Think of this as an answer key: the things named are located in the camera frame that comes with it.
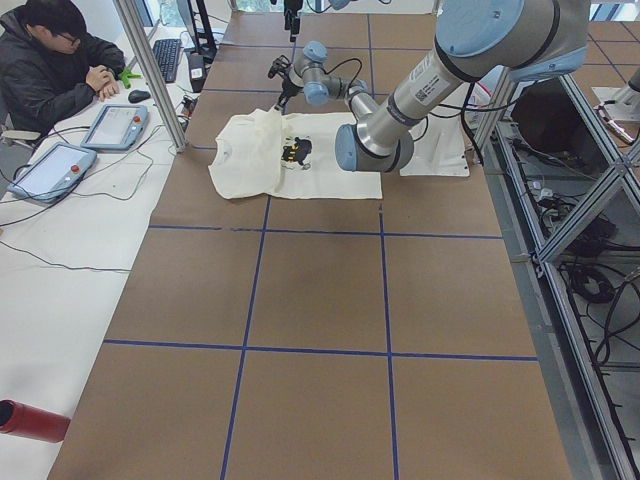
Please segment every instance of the white desk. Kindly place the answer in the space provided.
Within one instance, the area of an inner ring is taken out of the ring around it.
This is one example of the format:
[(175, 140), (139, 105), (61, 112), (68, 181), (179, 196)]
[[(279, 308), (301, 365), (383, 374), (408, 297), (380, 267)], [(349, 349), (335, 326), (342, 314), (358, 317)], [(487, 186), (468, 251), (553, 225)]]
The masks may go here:
[[(161, 28), (154, 39), (175, 37), (179, 32), (180, 29)], [(126, 45), (121, 48), (130, 58), (128, 42), (119, 44)], [(175, 106), (185, 94), (183, 89), (190, 91), (186, 64), (183, 56), (176, 83), (167, 85)], [(139, 66), (134, 67), (136, 70), (140, 73)], [(108, 102), (127, 104), (127, 95), (136, 88), (148, 90), (144, 79), (133, 79), (130, 89), (121, 88)], [(141, 137), (144, 140), (162, 121), (153, 99), (142, 104), (150, 113)], [(90, 125), (102, 105), (94, 101), (78, 115), (58, 123), (56, 130)], [(80, 130), (62, 135), (77, 145), (85, 133), (86, 130)], [(59, 140), (57, 136), (45, 140), (34, 158)], [(51, 262), (130, 269), (175, 153), (164, 128), (141, 151), (153, 158), (153, 166), (130, 200), (71, 195), (41, 215), (5, 227), (0, 240)], [(99, 153), (95, 166), (75, 192), (128, 197), (151, 161), (139, 153), (121, 160), (123, 156)], [(109, 168), (92, 175), (105, 167)], [(3, 201), (13, 199), (13, 195), (7, 194)], [(27, 201), (1, 204), (0, 224), (27, 217), (42, 208)], [(127, 274), (53, 268), (4, 245), (0, 245), (0, 265), (0, 397), (71, 417)], [(0, 435), (2, 478), (46, 478), (60, 445)]]

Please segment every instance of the tablet device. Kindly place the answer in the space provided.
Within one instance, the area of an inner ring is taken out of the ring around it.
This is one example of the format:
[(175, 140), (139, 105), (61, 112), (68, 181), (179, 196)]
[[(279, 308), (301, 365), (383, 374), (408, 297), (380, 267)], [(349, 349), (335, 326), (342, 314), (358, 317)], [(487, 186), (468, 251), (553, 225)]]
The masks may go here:
[(140, 137), (148, 117), (144, 105), (104, 105), (80, 146), (92, 150), (129, 150)]
[(23, 170), (7, 190), (21, 198), (54, 202), (82, 180), (96, 157), (93, 150), (58, 142)]

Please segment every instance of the eyeglasses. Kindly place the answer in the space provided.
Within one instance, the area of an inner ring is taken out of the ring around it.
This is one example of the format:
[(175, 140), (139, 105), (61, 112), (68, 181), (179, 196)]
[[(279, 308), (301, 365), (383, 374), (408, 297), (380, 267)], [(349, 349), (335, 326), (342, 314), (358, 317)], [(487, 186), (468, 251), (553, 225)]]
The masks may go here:
[(71, 35), (65, 35), (64, 33), (56, 33), (57, 36), (64, 38), (71, 45), (75, 45), (80, 41), (80, 37), (72, 37)]

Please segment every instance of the red cylinder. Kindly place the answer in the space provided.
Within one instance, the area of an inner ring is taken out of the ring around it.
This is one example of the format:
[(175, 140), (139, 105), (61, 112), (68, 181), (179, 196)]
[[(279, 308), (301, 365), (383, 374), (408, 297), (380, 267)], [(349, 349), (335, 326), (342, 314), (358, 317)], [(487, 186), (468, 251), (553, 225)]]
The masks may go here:
[(0, 433), (57, 443), (64, 440), (71, 419), (39, 408), (0, 401)]

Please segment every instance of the tablet screen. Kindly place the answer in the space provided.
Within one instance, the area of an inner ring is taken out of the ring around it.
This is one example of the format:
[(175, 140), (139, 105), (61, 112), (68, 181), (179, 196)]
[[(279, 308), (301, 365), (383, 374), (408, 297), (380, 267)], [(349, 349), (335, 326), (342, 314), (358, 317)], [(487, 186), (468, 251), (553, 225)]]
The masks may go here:
[(18, 178), (15, 185), (20, 190), (24, 189), (29, 196), (49, 193), (60, 179), (70, 173), (71, 167), (78, 165), (86, 156), (86, 152), (59, 145), (25, 175)]
[(129, 132), (137, 107), (107, 107), (85, 144), (121, 145)]

